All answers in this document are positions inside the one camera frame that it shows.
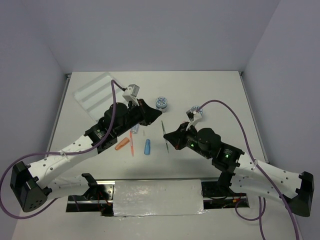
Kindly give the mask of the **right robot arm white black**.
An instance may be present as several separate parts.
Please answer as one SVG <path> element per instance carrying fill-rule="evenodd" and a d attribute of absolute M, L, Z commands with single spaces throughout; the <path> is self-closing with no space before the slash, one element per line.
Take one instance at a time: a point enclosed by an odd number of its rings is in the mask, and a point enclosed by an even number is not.
<path fill-rule="evenodd" d="M 222 142 L 221 136 L 211 128 L 196 130 L 187 122 L 163 137 L 176 150 L 189 148 L 211 160 L 211 164 L 221 172 L 216 184 L 221 195 L 256 195 L 287 204 L 295 215 L 311 215 L 314 194 L 314 176 L 311 173 L 294 173 L 253 160 L 247 152 Z"/>

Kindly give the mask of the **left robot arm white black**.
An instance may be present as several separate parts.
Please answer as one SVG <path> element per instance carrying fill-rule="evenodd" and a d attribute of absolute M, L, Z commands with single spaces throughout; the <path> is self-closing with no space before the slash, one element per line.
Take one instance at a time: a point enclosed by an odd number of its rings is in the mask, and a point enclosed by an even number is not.
<path fill-rule="evenodd" d="M 47 200 L 63 196 L 95 198 L 103 187 L 91 174 L 83 173 L 71 178 L 62 178 L 61 174 L 115 145 L 118 137 L 135 125 L 151 125 L 161 114 L 143 99 L 138 99 L 137 105 L 112 104 L 97 124 L 59 151 L 58 155 L 47 155 L 28 165 L 23 161 L 16 163 L 12 168 L 10 187 L 22 210 L 32 212 Z"/>

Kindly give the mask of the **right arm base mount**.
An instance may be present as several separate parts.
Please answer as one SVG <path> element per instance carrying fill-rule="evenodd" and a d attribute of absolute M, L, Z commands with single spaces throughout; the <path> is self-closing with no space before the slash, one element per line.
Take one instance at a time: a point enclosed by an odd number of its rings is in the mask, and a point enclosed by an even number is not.
<path fill-rule="evenodd" d="M 216 181 L 202 181 L 201 195 L 205 210 L 234 209 L 236 204 L 239 208 L 249 207 L 245 193 L 222 192 Z"/>

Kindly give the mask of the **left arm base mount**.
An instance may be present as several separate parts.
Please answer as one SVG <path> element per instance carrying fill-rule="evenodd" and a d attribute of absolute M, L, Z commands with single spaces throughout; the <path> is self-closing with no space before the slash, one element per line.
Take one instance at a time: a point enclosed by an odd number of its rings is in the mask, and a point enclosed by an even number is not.
<path fill-rule="evenodd" d="M 70 195 L 67 198 L 67 213 L 99 213 L 103 217 L 114 216 L 114 180 L 97 180 L 96 190 L 87 195 Z"/>

